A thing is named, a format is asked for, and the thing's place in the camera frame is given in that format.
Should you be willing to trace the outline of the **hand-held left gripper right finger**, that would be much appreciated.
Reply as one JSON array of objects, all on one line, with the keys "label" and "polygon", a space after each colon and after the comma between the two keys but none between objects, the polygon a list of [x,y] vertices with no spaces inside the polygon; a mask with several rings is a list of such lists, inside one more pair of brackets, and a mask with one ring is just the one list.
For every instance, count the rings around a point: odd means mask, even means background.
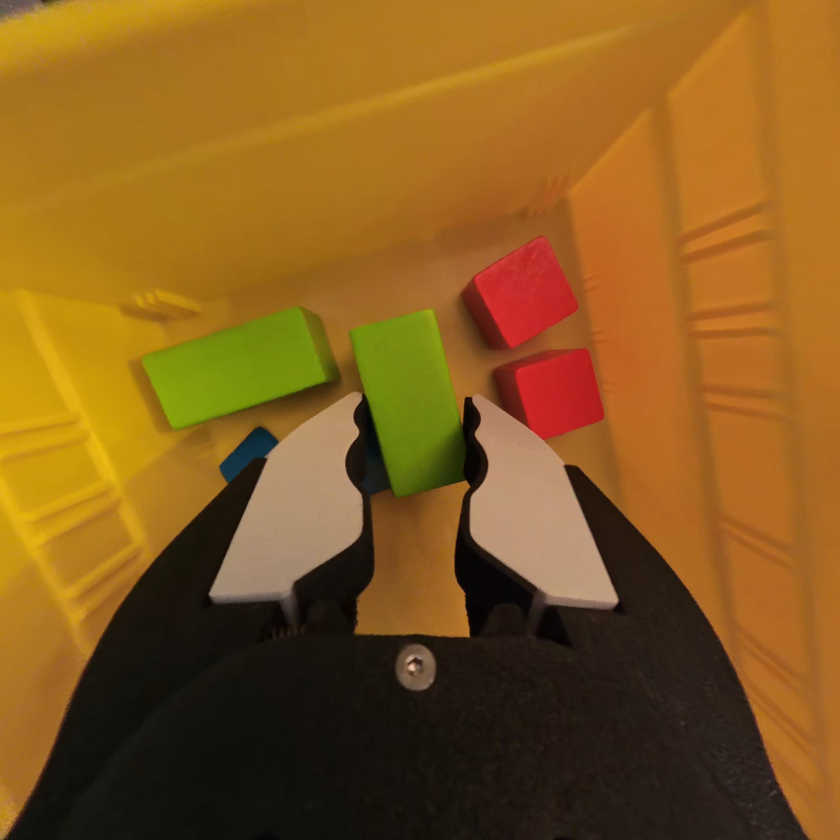
[{"label": "hand-held left gripper right finger", "polygon": [[520,587],[524,610],[611,611],[618,595],[562,458],[483,395],[465,400],[468,489],[458,572],[493,569]]}]

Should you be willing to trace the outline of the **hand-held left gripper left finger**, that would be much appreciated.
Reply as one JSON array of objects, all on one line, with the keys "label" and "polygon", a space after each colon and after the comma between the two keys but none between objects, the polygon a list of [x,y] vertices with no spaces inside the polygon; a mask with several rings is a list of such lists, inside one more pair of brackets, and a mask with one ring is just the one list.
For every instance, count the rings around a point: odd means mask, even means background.
[{"label": "hand-held left gripper left finger", "polygon": [[352,392],[269,452],[208,593],[213,604],[358,605],[375,564],[368,419]]}]

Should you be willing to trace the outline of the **red wooden block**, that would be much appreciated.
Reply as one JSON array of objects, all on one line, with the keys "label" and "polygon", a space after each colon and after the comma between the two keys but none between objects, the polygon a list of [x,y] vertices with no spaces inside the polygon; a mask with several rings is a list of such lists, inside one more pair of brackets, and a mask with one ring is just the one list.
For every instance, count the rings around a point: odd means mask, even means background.
[{"label": "red wooden block", "polygon": [[493,350],[514,350],[579,309],[557,255],[543,235],[475,274],[460,296]]},{"label": "red wooden block", "polygon": [[492,376],[504,410],[544,440],[605,417],[587,349],[535,353],[498,366]]}]

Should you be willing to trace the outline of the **yellow plastic bin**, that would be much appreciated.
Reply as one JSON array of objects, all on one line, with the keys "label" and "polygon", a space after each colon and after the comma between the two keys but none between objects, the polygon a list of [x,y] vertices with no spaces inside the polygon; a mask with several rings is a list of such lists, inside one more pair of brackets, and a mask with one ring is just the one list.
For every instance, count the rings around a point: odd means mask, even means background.
[{"label": "yellow plastic bin", "polygon": [[[541,235],[579,309],[493,350],[460,293]],[[339,381],[169,425],[143,356],[294,307]],[[2,2],[2,837],[222,459],[424,309],[459,401],[591,352],[605,420],[550,444],[838,838],[838,2]]]}]

